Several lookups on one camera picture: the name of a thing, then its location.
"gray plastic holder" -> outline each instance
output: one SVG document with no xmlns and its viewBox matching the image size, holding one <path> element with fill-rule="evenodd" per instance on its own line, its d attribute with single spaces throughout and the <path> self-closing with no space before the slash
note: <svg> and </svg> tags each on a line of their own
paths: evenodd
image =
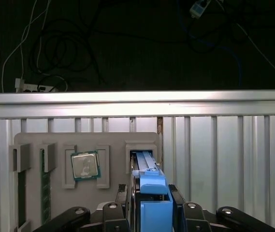
<svg viewBox="0 0 275 232">
<path fill-rule="evenodd" d="M 97 145 L 101 177 L 97 178 L 98 189 L 109 189 L 109 145 Z"/>
<path fill-rule="evenodd" d="M 18 228 L 18 232 L 31 232 L 31 222 L 26 221 L 21 227 Z"/>
<path fill-rule="evenodd" d="M 41 144 L 40 149 L 44 149 L 44 172 L 48 173 L 57 167 L 56 165 L 56 145 Z"/>
<path fill-rule="evenodd" d="M 76 182 L 74 180 L 71 154 L 77 152 L 77 145 L 64 145 L 62 156 L 62 187 L 64 189 L 74 189 Z"/>
<path fill-rule="evenodd" d="M 10 146 L 10 171 L 23 172 L 30 166 L 30 144 Z"/>
</svg>

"gray mounting board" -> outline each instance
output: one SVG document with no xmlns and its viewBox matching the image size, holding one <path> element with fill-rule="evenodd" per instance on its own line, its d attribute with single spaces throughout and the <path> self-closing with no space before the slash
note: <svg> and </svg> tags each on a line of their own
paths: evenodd
<svg viewBox="0 0 275 232">
<path fill-rule="evenodd" d="M 161 157 L 159 135 L 153 132 L 109 133 L 19 133 L 14 146 L 27 144 L 29 169 L 26 169 L 26 219 L 31 229 L 41 226 L 41 150 L 45 168 L 50 173 L 51 218 L 65 210 L 82 206 L 94 212 L 102 202 L 114 201 L 118 184 L 129 184 L 130 150 L 152 150 Z M 101 177 L 75 182 L 71 153 L 98 151 Z"/>
</svg>

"screw head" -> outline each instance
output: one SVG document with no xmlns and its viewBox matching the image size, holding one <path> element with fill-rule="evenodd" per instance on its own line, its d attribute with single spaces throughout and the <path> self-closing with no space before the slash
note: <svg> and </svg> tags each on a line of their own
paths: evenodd
<svg viewBox="0 0 275 232">
<path fill-rule="evenodd" d="M 226 214 L 232 214 L 232 212 L 233 212 L 232 210 L 226 209 L 226 208 L 224 208 L 222 211 Z"/>
<path fill-rule="evenodd" d="M 196 204 L 189 203 L 188 206 L 189 206 L 191 209 L 194 209 L 194 208 L 196 207 Z"/>
<path fill-rule="evenodd" d="M 117 208 L 117 204 L 111 203 L 108 205 L 108 207 L 110 207 L 111 209 L 115 209 L 115 208 Z"/>
<path fill-rule="evenodd" d="M 77 209 L 77 210 L 75 211 L 75 213 L 76 213 L 76 214 L 82 214 L 82 213 L 84 213 L 84 210 L 83 210 L 83 209 Z"/>
</svg>

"cpu chip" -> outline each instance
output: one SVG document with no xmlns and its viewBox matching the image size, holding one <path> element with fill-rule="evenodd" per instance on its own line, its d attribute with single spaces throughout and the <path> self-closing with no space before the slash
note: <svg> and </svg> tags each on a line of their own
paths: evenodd
<svg viewBox="0 0 275 232">
<path fill-rule="evenodd" d="M 73 153 L 71 160 L 76 181 L 99 177 L 100 166 L 97 151 Z"/>
</svg>

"blue plastic part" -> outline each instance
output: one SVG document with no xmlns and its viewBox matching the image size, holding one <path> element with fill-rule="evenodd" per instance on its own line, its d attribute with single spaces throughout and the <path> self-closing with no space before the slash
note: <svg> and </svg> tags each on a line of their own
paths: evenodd
<svg viewBox="0 0 275 232">
<path fill-rule="evenodd" d="M 173 231 L 173 199 L 164 173 L 148 151 L 137 151 L 139 170 L 132 174 L 140 178 L 141 194 L 164 195 L 164 201 L 141 201 L 141 232 Z"/>
<path fill-rule="evenodd" d="M 164 173 L 157 167 L 155 160 L 148 151 L 136 152 L 139 171 L 133 175 L 140 177 L 140 193 L 166 195 L 168 187 Z"/>
<path fill-rule="evenodd" d="M 173 199 L 170 190 L 165 201 L 141 202 L 141 232 L 173 231 Z"/>
</svg>

